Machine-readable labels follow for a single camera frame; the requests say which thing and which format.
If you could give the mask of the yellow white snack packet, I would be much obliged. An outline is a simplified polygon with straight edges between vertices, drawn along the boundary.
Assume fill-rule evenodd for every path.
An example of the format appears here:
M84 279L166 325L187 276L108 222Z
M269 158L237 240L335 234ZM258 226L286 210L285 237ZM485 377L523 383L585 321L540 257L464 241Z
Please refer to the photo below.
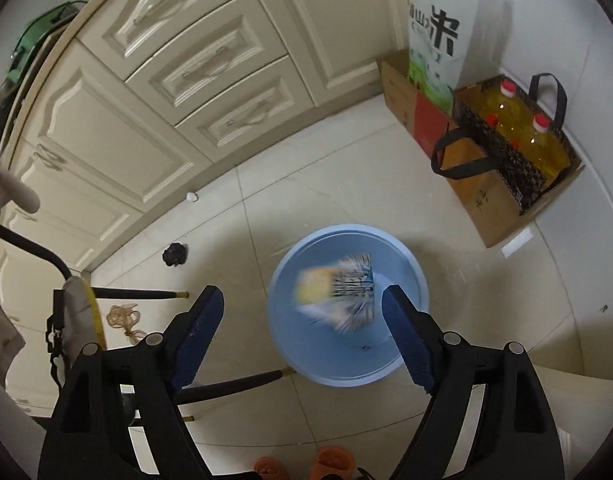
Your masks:
M294 299L297 311L313 322L355 333L375 322L375 289L370 255L348 255L301 270Z

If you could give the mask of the light blue trash bin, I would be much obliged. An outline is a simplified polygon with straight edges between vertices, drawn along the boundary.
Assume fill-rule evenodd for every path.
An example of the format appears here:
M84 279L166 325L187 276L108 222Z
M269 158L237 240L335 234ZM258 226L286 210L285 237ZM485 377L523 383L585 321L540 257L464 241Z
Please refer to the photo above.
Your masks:
M391 285L428 311L425 274L394 236L361 224L309 234L284 255L268 289L277 349L300 375L320 385L378 382L403 363L382 314L382 295Z

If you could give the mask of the round table with legs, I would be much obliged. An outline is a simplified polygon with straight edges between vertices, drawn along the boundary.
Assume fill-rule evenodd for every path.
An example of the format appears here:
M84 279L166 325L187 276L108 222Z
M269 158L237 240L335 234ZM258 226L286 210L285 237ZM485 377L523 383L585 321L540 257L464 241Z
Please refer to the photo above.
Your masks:
M100 299L166 300L189 296L188 292L92 287L82 278L74 276L56 254L1 224L0 239L22 252L50 263L64 278L64 286L52 294L52 314L46 321L45 332L50 376L59 389L66 383L71 365L85 344L94 342L100 347L106 345L98 306ZM224 309L218 308L204 315L197 326L189 328L189 337L173 349L175 361L173 388L176 392L175 402L178 405L194 404L241 393L276 382L294 373L293 368L285 367L282 370L272 370L229 382L195 386L192 382L218 329L223 313Z

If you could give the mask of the orange slipper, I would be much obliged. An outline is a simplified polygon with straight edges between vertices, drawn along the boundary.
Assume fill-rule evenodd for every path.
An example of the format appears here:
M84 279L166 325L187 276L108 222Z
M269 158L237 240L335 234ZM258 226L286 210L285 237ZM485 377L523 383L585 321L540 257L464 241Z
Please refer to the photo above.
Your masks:
M340 446L324 446L317 451L309 480L351 480L355 469L352 452Z

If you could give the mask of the brown cardboard box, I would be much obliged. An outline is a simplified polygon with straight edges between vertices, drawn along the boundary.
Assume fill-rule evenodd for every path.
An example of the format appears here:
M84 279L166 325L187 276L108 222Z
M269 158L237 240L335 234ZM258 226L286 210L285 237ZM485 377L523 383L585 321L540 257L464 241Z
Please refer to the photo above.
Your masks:
M527 226L582 172L583 162L563 131L568 95L551 73L536 74L527 90L515 89L520 124L544 130L558 153L538 167L507 140L477 99L515 83L503 75L458 89L444 112L407 77L408 52L378 61L385 104L430 159L469 214L483 243L492 247Z

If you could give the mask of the yellow oil bottle near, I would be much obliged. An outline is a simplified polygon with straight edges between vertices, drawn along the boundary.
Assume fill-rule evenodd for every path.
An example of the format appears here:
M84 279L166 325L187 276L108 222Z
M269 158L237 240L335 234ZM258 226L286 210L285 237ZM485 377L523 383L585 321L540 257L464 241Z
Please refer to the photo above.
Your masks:
M550 130L550 119L543 113L535 114L525 127L522 149L523 156L544 176L544 188L571 166L569 155Z

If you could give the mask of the yellow oil bottle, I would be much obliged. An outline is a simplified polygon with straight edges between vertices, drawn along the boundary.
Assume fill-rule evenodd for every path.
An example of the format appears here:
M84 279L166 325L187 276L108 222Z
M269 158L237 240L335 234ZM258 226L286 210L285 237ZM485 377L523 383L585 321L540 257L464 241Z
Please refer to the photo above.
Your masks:
M503 79L486 92L480 114L491 128L519 148L525 113L518 87L512 80Z
M550 119L543 113L535 114L525 127L522 149L523 156L544 176L544 188L571 166L569 155L550 130Z

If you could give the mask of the yellow oil bottle far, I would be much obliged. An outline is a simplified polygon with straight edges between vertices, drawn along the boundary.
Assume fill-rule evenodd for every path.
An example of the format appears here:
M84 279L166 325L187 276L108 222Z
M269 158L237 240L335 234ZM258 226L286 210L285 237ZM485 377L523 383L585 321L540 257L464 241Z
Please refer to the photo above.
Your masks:
M512 80L503 79L486 92L480 114L491 128L519 148L525 113L518 87Z

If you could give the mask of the lower cream cabinets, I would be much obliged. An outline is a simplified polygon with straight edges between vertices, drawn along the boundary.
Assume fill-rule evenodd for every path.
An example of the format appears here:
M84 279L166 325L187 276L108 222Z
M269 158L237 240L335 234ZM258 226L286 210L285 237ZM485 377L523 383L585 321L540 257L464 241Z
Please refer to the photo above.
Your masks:
M391 125L380 55L405 0L98 0L31 87L5 162L41 207L0 224L83 271L139 229L150 249L233 206L163 212L298 127L345 148Z

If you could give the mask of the green electric cooker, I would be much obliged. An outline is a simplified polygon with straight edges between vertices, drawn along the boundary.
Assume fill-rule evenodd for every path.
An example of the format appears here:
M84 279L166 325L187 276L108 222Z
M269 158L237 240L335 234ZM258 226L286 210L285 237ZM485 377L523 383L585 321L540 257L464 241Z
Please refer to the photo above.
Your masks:
M11 53L6 79L18 84L48 35L69 24L86 3L86 0L67 1L30 21Z

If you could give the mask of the white rice bag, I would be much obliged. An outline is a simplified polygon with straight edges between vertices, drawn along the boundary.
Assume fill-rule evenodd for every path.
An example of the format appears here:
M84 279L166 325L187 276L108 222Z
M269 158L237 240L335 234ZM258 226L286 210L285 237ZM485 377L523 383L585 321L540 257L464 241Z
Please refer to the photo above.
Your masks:
M453 113L454 94L497 73L503 0L408 0L408 79L437 108Z

